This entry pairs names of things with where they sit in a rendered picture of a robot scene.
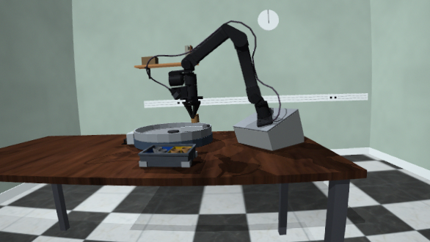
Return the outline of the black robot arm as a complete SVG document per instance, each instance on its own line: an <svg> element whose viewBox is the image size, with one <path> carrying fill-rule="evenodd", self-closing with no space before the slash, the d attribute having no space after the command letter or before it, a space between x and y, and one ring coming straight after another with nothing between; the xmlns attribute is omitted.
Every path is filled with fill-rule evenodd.
<svg viewBox="0 0 430 242"><path fill-rule="evenodd" d="M234 43L234 47L238 54L238 60L241 65L241 71L246 85L248 101L255 104L255 110L257 112L257 126L261 127L271 125L273 123L272 110L269 108L267 101L265 101L261 96L249 52L247 35L226 23L221 25L221 28L218 31L182 59L181 66L183 70L173 70L177 72L168 72L169 84L173 87L171 88L171 95L175 100L180 99L180 97L188 97L187 86L175 86L183 86L184 84L189 86L196 85L197 74L194 74L193 72L194 67L228 38L230 38Z"/></svg>

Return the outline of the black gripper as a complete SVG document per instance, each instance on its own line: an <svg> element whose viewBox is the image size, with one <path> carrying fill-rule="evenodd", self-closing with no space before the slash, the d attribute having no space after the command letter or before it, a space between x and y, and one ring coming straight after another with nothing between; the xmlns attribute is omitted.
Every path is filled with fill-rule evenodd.
<svg viewBox="0 0 430 242"><path fill-rule="evenodd" d="M187 95L188 97L182 97L180 98L180 100L186 100L183 102L183 104L186 110L188 111L190 117L194 118L201 104L200 100L198 99L203 99L203 96L197 96L197 85L191 85L191 86L187 85ZM192 106L193 106L193 110L192 110Z"/></svg>

